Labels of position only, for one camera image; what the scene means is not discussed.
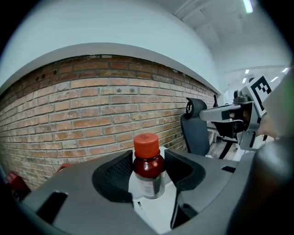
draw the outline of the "gray plastic surface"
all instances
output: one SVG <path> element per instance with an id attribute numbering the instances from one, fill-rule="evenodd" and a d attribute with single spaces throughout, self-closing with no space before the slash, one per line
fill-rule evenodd
<path id="1" fill-rule="evenodd" d="M 79 235 L 156 234 L 134 211 L 130 203 L 113 203 L 102 197 L 93 187 L 92 174 L 103 163 L 121 153 L 82 162 L 57 173 L 25 200 L 36 212 L 54 191 L 68 194 L 53 226 Z"/>
<path id="2" fill-rule="evenodd" d="M 253 154 L 243 156 L 241 162 L 234 162 L 174 152 L 201 164 L 206 170 L 206 176 L 194 190 L 181 192 L 184 203 L 190 204 L 200 213 L 169 234 L 225 234 L 230 216 L 246 184 Z M 91 177 L 95 169 L 122 153 L 63 169 L 32 192 L 24 204 L 36 212 L 52 192 L 60 191 L 68 194 L 52 224 L 60 230 L 75 235 L 156 234 L 136 214 L 132 204 L 110 202 L 92 185 Z M 223 166 L 237 169 L 235 173 L 230 173 L 223 171 Z"/>

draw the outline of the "chair backrest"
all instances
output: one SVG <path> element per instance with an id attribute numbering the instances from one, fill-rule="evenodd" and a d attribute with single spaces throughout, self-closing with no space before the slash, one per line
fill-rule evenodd
<path id="1" fill-rule="evenodd" d="M 181 129 L 187 149 L 189 153 L 205 156 L 210 147 L 207 123 L 199 118 L 199 113 L 207 109 L 207 106 L 199 99 L 187 98 L 187 100 L 189 100 L 187 112 L 181 116 Z"/>

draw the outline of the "orange bottle cap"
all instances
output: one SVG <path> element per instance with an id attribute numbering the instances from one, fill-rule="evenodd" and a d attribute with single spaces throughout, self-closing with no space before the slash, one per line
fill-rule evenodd
<path id="1" fill-rule="evenodd" d="M 146 133 L 134 137 L 135 156 L 140 158 L 155 157 L 160 153 L 156 134 Z"/>

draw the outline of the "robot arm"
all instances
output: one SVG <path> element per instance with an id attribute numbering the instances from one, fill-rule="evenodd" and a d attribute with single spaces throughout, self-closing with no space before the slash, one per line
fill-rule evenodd
<path id="1" fill-rule="evenodd" d="M 262 102 L 270 93 L 271 88 L 266 79 L 263 76 L 255 78 L 247 86 L 234 92 L 232 105 L 202 110 L 199 117 L 204 121 L 217 123 L 219 132 L 221 123 L 232 123 L 233 136 L 240 148 L 256 151 L 253 148 L 256 131 L 266 113 Z"/>

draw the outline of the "brick wall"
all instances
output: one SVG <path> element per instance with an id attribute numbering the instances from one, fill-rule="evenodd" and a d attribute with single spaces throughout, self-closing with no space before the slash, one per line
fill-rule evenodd
<path id="1" fill-rule="evenodd" d="M 171 68 L 122 56 L 82 56 L 27 74 L 0 97 L 0 163 L 31 189 L 62 163 L 131 149 L 139 133 L 185 149 L 186 97 L 214 103 L 211 89 Z"/>

